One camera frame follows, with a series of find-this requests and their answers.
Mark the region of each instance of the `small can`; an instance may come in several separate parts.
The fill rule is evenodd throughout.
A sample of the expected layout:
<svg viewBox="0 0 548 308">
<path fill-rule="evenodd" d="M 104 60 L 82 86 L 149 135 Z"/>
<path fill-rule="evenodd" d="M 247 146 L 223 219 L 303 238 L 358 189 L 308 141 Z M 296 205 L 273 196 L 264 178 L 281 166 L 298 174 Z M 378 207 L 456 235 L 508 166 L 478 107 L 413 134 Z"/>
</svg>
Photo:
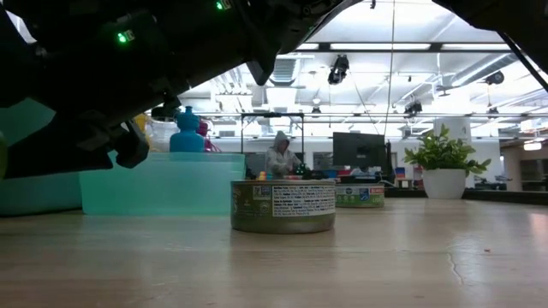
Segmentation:
<svg viewBox="0 0 548 308">
<path fill-rule="evenodd" d="M 337 184 L 337 207 L 384 207 L 384 186 L 375 184 Z"/>
<path fill-rule="evenodd" d="M 232 228 L 263 234 L 327 231 L 335 223 L 334 181 L 233 181 Z"/>
</svg>

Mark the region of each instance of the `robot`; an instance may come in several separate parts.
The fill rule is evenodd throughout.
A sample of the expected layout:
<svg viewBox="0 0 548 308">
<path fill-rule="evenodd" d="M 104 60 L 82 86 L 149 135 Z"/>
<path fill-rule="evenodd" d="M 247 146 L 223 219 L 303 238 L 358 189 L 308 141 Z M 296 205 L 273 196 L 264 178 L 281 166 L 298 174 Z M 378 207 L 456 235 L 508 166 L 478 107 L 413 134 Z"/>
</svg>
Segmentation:
<svg viewBox="0 0 548 308">
<path fill-rule="evenodd" d="M 56 111 L 47 126 L 9 147 L 5 178 L 111 169 L 113 150 L 116 163 L 132 168 L 148 152 L 134 116 L 161 103 L 155 115 L 173 115 L 178 94 L 243 63 L 264 85 L 276 55 L 358 2 L 3 0 L 0 68 L 10 77 L 0 108 L 32 98 Z M 546 1 L 434 2 L 499 32 L 522 61 L 521 50 L 548 69 Z M 23 19 L 36 43 L 22 39 L 6 11 Z M 39 155 L 31 156 L 35 149 Z"/>
</svg>

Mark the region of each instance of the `yellow object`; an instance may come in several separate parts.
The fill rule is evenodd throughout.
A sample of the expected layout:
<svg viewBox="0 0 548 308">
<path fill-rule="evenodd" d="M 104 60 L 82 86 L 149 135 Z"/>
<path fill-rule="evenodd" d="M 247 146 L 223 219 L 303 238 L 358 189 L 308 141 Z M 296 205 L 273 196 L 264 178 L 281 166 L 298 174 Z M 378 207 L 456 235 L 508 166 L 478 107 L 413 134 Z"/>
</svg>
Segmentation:
<svg viewBox="0 0 548 308">
<path fill-rule="evenodd" d="M 261 171 L 259 173 L 259 178 L 257 179 L 259 181 L 266 181 L 266 172 L 265 171 Z"/>
<path fill-rule="evenodd" d="M 139 130 L 145 135 L 146 143 L 151 147 L 150 151 L 158 151 L 151 146 L 151 140 L 146 133 L 146 122 L 148 121 L 148 115 L 140 114 L 134 118 L 135 124 L 139 127 Z"/>
<path fill-rule="evenodd" d="M 134 118 L 135 124 L 139 127 L 140 131 L 146 134 L 146 115 L 140 114 Z"/>
</svg>

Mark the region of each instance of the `black monitor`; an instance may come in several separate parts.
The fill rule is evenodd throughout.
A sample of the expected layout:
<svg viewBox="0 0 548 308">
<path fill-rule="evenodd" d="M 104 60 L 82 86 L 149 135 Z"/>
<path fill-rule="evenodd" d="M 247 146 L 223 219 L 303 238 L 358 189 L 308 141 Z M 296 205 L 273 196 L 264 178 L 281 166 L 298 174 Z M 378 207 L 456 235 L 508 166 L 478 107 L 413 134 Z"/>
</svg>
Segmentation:
<svg viewBox="0 0 548 308">
<path fill-rule="evenodd" d="M 333 164 L 336 166 L 380 167 L 387 165 L 384 135 L 333 133 Z"/>
</svg>

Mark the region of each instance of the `blue plastic bottle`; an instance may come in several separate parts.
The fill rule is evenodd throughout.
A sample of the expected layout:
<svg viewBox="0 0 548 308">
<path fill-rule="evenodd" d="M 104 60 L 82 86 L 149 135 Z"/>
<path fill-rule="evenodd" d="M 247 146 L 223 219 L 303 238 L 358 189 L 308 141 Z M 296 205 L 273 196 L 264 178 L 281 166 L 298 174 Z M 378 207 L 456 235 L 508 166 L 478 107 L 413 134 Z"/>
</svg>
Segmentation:
<svg viewBox="0 0 548 308">
<path fill-rule="evenodd" d="M 204 137 L 196 133 L 196 130 L 200 126 L 200 119 L 192 113 L 192 107 L 187 107 L 185 112 L 177 115 L 177 126 L 181 129 L 181 132 L 174 133 L 171 136 L 171 152 L 204 151 Z"/>
</svg>

